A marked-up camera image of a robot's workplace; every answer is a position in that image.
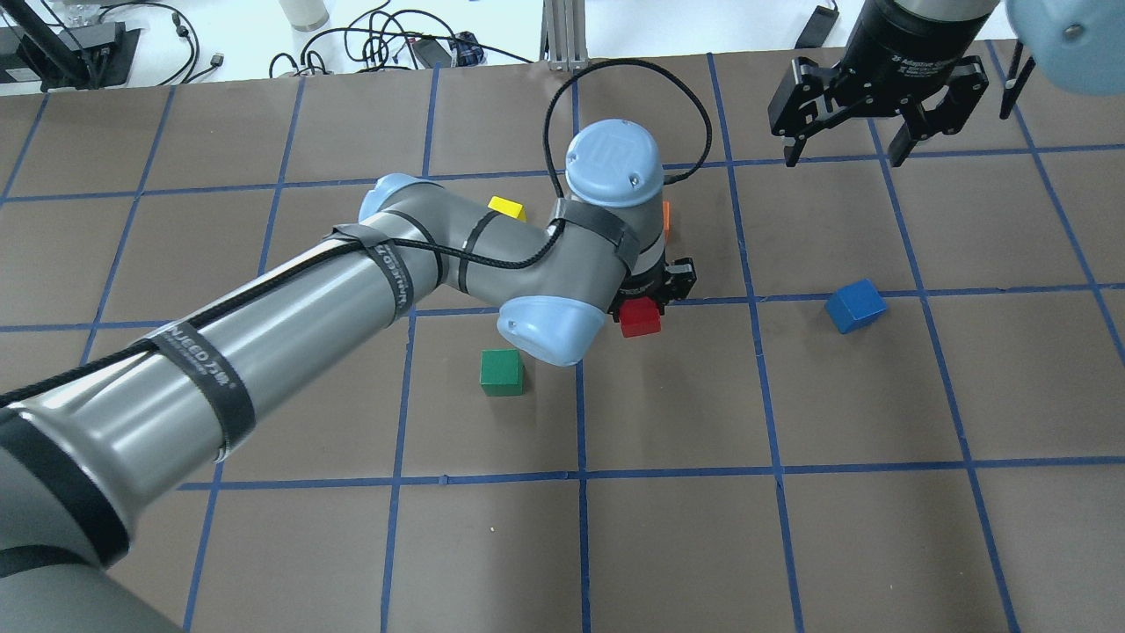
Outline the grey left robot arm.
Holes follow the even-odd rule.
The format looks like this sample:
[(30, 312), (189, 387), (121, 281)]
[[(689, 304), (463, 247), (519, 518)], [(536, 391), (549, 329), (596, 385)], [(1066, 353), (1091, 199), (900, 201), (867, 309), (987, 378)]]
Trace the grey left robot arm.
[(585, 358), (627, 301), (683, 300), (667, 175), (630, 120), (582, 129), (546, 228), (389, 173), (357, 221), (200, 311), (3, 396), (4, 632), (177, 632), (108, 570), (141, 514), (230, 458), (278, 406), (439, 286), (496, 306), (500, 335), (554, 367)]

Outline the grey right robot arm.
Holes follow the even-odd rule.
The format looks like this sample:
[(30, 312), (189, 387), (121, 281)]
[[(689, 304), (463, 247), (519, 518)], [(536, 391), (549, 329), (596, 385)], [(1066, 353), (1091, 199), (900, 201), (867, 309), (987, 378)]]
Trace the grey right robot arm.
[[(990, 80), (969, 54), (994, 1), (867, 1), (842, 58), (820, 67), (791, 61), (767, 107), (770, 132), (784, 141), (788, 168), (807, 141), (850, 119), (900, 117), (889, 144), (893, 168), (920, 142), (962, 132)], [(1002, 116), (1012, 111), (1037, 69), (1080, 94), (1122, 93), (1120, 1), (1007, 1), (1016, 35), (1005, 78)]]

